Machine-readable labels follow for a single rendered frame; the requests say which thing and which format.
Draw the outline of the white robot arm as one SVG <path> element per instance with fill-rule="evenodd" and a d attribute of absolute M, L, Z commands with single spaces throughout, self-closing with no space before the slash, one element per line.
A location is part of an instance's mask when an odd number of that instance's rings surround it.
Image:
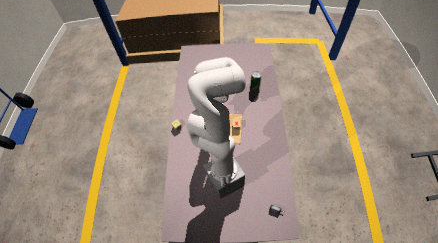
<path fill-rule="evenodd" d="M 187 130 L 192 143 L 211 154 L 211 173 L 220 181 L 221 187 L 225 186 L 224 182 L 229 184 L 237 173 L 235 162 L 233 169 L 235 140 L 230 136 L 230 115 L 224 102 L 229 95 L 242 92 L 245 86 L 243 70 L 230 58 L 201 62 L 188 81 L 189 95 L 196 110 L 188 118 Z"/>

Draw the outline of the green drink can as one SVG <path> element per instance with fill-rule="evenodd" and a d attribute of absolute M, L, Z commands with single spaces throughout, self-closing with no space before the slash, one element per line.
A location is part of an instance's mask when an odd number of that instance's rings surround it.
<path fill-rule="evenodd" d="M 261 74 L 259 72 L 253 72 L 251 75 L 251 88 L 257 90 L 260 88 Z"/>

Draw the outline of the tan letter block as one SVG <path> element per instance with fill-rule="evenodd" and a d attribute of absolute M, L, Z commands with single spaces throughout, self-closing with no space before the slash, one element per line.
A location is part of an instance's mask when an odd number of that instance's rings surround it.
<path fill-rule="evenodd" d="M 181 126 L 181 124 L 180 124 L 180 122 L 179 122 L 178 120 L 175 120 L 175 121 L 172 122 L 171 124 L 172 124 L 172 127 L 173 127 L 176 131 L 178 131 L 179 129 L 182 128 L 182 126 Z"/>
<path fill-rule="evenodd" d="M 240 130 L 240 120 L 233 121 L 233 130 Z"/>

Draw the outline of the tan square mat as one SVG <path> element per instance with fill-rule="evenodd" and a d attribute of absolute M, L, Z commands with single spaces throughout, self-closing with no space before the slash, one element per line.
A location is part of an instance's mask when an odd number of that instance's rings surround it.
<path fill-rule="evenodd" d="M 241 128 L 240 130 L 233 130 L 233 121 L 240 120 L 242 123 L 242 114 L 229 114 L 230 115 L 230 136 L 235 140 L 235 143 L 240 144 L 241 141 Z"/>

